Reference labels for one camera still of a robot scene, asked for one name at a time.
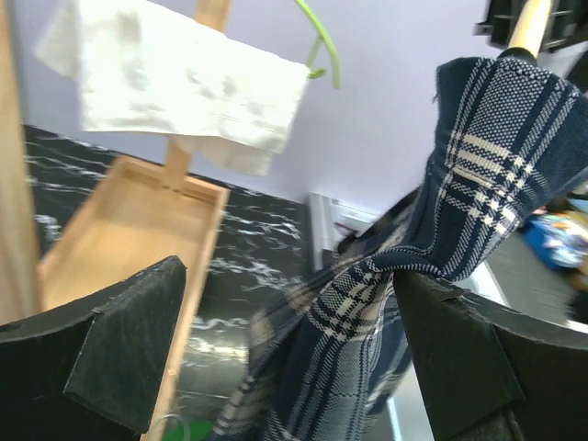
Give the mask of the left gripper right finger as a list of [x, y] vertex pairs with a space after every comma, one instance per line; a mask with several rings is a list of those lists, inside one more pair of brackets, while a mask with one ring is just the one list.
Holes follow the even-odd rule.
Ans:
[[435, 439], [586, 439], [585, 333], [412, 271], [394, 289]]

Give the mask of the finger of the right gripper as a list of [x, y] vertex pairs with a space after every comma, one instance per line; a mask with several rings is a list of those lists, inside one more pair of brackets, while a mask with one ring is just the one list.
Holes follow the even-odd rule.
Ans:
[[486, 16], [475, 25], [475, 35], [487, 37], [490, 46], [507, 46], [523, 5], [521, 0], [488, 0]]
[[542, 51], [558, 51], [587, 41], [587, 0], [554, 1]]

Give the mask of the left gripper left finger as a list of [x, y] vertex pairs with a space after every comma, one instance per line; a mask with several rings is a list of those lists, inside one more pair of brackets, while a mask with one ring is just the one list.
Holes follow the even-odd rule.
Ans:
[[138, 440], [149, 430], [187, 271], [176, 256], [1, 327], [4, 440]]

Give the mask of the cream wooden hanger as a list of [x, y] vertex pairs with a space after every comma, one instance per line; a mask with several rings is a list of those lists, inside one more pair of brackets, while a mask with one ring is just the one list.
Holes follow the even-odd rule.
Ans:
[[552, 0], [527, 0], [522, 7], [507, 49], [500, 58], [517, 58], [531, 64], [537, 56], [551, 16]]

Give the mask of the plaid skirt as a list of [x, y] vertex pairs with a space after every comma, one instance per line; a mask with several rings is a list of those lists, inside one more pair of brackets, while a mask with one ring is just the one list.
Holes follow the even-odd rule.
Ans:
[[438, 440], [584, 440], [587, 337], [458, 287], [587, 176], [587, 99], [514, 57], [437, 71], [420, 186], [251, 320], [214, 440], [359, 440], [414, 368]]

